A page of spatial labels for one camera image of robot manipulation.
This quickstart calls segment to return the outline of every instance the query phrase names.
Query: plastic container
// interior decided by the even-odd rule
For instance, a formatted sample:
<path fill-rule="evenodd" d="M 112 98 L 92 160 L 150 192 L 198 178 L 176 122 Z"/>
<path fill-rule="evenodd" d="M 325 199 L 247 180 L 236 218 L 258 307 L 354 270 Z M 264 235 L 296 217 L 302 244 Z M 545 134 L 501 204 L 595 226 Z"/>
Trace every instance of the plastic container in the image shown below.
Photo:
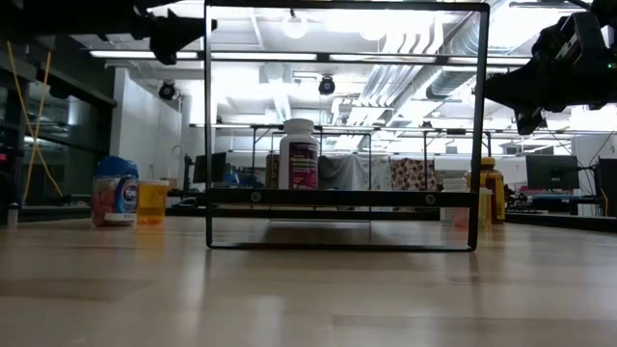
<path fill-rule="evenodd" d="M 286 136 L 280 144 L 280 189 L 317 189 L 319 143 L 312 137 L 312 120 L 294 119 L 284 123 Z"/>
<path fill-rule="evenodd" d="M 94 173 L 92 218 L 97 227 L 126 227 L 135 223 L 137 166 L 115 156 L 103 158 Z"/>
<path fill-rule="evenodd" d="M 169 181 L 142 179 L 139 181 L 138 225 L 160 225 L 165 222 Z"/>
<path fill-rule="evenodd" d="M 480 202 L 478 203 L 478 232 L 491 231 L 493 227 L 491 215 L 491 195 L 493 191 L 480 188 Z"/>
<path fill-rule="evenodd" d="M 9 214 L 7 216 L 7 229 L 15 230 L 17 229 L 17 218 L 19 215 L 19 204 L 17 202 L 13 202 L 9 205 Z"/>
<path fill-rule="evenodd" d="M 491 222 L 503 224 L 505 222 L 505 193 L 503 190 L 503 174 L 495 170 L 495 158 L 482 158 L 480 172 L 480 187 L 488 188 L 491 195 Z M 468 187 L 471 186 L 471 172 L 467 172 Z"/>
<path fill-rule="evenodd" d="M 467 182 L 464 178 L 447 178 L 443 180 L 444 193 L 468 193 Z M 465 207 L 442 207 L 440 222 L 447 227 L 468 227 L 469 210 Z"/>

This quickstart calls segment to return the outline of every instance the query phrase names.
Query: wooden table surface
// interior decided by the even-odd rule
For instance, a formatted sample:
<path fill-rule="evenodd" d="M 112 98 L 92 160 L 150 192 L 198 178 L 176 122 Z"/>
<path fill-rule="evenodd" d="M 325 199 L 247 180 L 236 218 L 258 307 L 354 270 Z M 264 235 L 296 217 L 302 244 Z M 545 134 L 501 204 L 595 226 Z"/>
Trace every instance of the wooden table surface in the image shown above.
<path fill-rule="evenodd" d="M 217 220 L 221 240 L 363 242 L 366 224 Z M 377 223 L 376 242 L 459 242 Z M 615 346 L 617 236 L 506 225 L 474 254 L 209 251 L 204 219 L 0 231 L 0 345 Z"/>

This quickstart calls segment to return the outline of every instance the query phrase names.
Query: ceiling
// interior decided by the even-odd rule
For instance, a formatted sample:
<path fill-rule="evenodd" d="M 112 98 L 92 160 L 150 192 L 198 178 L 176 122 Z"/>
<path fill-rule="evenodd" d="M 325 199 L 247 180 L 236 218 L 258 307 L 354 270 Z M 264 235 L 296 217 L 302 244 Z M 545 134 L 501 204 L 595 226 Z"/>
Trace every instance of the ceiling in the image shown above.
<path fill-rule="evenodd" d="M 511 0 L 488 2 L 493 7 L 491 55 L 527 56 L 542 28 L 572 12 L 515 8 Z M 152 11 L 165 15 L 167 9 L 183 16 L 203 14 L 202 1 L 181 1 Z M 473 49 L 457 44 L 462 39 L 467 40 L 466 44 L 473 42 L 478 27 L 477 18 L 472 16 L 460 30 L 453 31 L 467 13 L 348 10 L 291 13 L 281 9 L 215 8 L 213 16 L 219 26 L 212 34 L 212 51 L 443 54 L 449 49 L 456 55 L 473 55 Z M 96 36 L 75 38 L 92 50 L 148 50 L 148 40 L 134 40 L 128 35 L 111 36 L 110 42 Z M 185 49 L 202 50 L 203 41 L 197 40 Z M 200 98 L 203 91 L 203 62 L 179 62 L 174 67 L 164 67 L 154 61 L 114 60 L 109 64 L 130 68 L 133 78 L 142 79 L 153 88 L 160 86 L 162 80 L 174 79 L 185 94 L 193 93 Z M 332 95 L 320 95 L 318 91 L 324 75 L 332 76 L 335 81 Z M 210 91 L 218 104 L 219 121 L 223 123 L 271 123 L 302 117 L 324 125 L 418 127 L 424 121 L 431 121 L 433 127 L 471 128 L 474 77 L 473 72 L 435 67 L 213 62 Z M 429 89 L 441 93 L 443 99 L 429 100 L 426 96 Z M 510 121 L 513 112 L 492 101 L 486 101 L 484 116 L 485 128 L 513 126 Z M 550 114 L 549 127 L 574 129 L 571 116 L 570 110 Z M 359 141 L 346 141 L 346 145 L 357 147 Z"/>

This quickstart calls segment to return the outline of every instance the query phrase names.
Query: black monitor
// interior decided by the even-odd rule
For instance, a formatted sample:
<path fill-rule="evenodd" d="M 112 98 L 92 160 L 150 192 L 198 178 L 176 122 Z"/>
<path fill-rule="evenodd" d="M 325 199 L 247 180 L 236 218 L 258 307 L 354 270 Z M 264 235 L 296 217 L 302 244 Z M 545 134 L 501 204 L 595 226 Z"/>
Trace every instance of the black monitor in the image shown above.
<path fill-rule="evenodd" d="M 212 154 L 212 182 L 225 181 L 225 164 L 228 154 L 226 152 Z M 200 155 L 195 158 L 195 169 L 193 170 L 193 183 L 205 183 L 206 181 L 206 158 Z"/>
<path fill-rule="evenodd" d="M 535 189 L 578 189 L 578 161 L 572 155 L 527 155 L 527 186 Z"/>

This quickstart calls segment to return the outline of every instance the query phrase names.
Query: blue lid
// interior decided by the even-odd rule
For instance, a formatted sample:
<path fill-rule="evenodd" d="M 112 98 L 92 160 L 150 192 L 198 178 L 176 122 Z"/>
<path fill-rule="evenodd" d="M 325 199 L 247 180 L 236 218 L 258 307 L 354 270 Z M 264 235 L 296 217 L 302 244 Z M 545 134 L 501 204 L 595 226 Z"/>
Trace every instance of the blue lid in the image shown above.
<path fill-rule="evenodd" d="M 134 175 L 139 178 L 137 165 L 131 160 L 125 160 L 117 156 L 106 156 L 96 167 L 96 176 Z"/>

